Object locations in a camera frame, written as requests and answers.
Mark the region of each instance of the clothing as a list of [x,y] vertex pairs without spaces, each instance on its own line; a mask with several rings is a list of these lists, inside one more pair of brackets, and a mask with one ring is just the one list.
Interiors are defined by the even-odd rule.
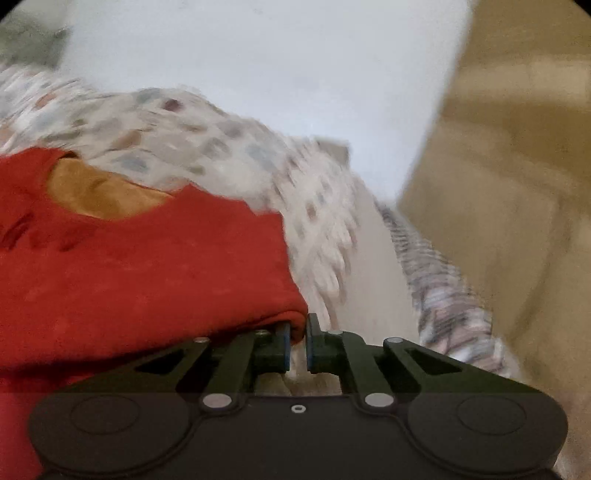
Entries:
[[47,180],[47,193],[67,210],[103,220],[138,215],[172,198],[73,157],[58,160]]
[[280,320],[302,337],[307,307],[279,214],[186,186],[131,218],[78,215],[45,190],[62,156],[32,148],[0,161],[0,369],[112,358]]

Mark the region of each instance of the red garment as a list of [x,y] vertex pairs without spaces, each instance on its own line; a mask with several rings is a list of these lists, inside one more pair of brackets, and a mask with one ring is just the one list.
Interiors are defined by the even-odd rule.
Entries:
[[9,460],[12,473],[31,466],[30,446],[7,441],[25,431],[30,406],[18,400],[22,392],[72,380],[30,377],[22,368],[107,359],[281,320],[296,339],[303,335],[307,306],[289,272],[279,214],[256,215],[244,202],[187,186],[131,218],[78,215],[46,193],[63,155],[32,148],[0,160],[2,480],[30,478],[5,476]]

